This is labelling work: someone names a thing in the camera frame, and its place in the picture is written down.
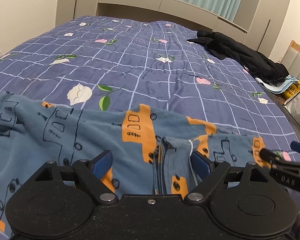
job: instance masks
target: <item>black jacket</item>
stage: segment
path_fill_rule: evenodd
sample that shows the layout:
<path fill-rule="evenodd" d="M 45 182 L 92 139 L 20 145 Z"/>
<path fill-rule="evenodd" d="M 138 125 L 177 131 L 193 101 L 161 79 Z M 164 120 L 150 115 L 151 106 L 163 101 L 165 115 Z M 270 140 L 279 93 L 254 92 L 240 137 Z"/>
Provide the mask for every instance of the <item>black jacket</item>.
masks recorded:
<path fill-rule="evenodd" d="M 254 51 L 247 46 L 231 39 L 230 37 L 208 31 L 198 31 L 197 39 L 189 39 L 204 46 L 213 56 L 222 60 L 226 57 L 232 58 L 245 66 L 253 78 L 260 78 L 263 82 L 276 85 L 284 82 L 289 72 L 283 64 L 274 63 L 260 52 Z"/>

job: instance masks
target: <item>bed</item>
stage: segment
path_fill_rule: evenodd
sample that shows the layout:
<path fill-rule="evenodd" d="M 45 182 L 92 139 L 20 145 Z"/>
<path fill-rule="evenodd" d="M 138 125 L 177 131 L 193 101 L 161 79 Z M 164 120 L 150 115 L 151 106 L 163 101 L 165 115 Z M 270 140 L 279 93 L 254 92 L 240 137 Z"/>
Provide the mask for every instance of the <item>bed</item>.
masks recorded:
<path fill-rule="evenodd" d="M 282 111 L 236 61 L 187 41 L 195 37 L 173 22 L 80 17 L 0 58 L 0 91 L 77 109 L 146 104 L 289 151 L 297 137 Z M 300 162 L 300 154 L 289 156 Z"/>

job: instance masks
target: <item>silver bolt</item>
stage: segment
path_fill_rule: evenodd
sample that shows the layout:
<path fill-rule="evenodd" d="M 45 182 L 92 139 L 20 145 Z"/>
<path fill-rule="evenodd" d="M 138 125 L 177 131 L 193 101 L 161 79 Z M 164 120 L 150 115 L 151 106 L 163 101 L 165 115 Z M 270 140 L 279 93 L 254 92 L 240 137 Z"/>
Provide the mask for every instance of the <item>silver bolt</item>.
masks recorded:
<path fill-rule="evenodd" d="M 155 203 L 156 203 L 155 199 L 148 199 L 148 204 L 153 205 Z"/>
<path fill-rule="evenodd" d="M 188 194 L 188 199 L 192 201 L 200 201 L 203 199 L 203 196 L 200 193 L 190 193 Z"/>
<path fill-rule="evenodd" d="M 115 195 L 112 193 L 103 193 L 100 195 L 100 199 L 107 202 L 113 201 L 115 200 Z"/>

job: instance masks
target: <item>white flower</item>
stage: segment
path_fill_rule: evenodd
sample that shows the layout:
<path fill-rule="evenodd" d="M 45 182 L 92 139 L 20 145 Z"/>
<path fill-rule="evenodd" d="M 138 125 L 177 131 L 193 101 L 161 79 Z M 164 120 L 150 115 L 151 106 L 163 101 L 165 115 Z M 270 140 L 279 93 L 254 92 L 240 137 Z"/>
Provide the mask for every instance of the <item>white flower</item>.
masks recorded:
<path fill-rule="evenodd" d="M 54 64 L 63 63 L 63 62 L 70 62 L 70 61 L 67 58 L 57 59 L 54 62 L 52 62 L 51 64 L 49 64 L 49 65 L 54 65 Z"/>
<path fill-rule="evenodd" d="M 85 87 L 80 83 L 73 87 L 67 94 L 67 98 L 70 100 L 70 105 L 73 106 L 77 103 L 87 101 L 92 96 L 92 90 L 90 87 Z"/>
<path fill-rule="evenodd" d="M 259 99 L 259 102 L 262 103 L 262 104 L 267 104 L 268 103 L 268 100 L 264 99 L 264 98 L 258 98 Z"/>
<path fill-rule="evenodd" d="M 161 62 L 163 62 L 163 63 L 166 63 L 166 62 L 169 62 L 169 63 L 171 63 L 172 61 L 169 59 L 169 58 L 167 58 L 167 57 L 160 57 L 160 58 L 156 58 L 157 60 L 160 60 Z"/>
<path fill-rule="evenodd" d="M 212 59 L 207 59 L 210 63 L 215 64 L 215 62 Z"/>

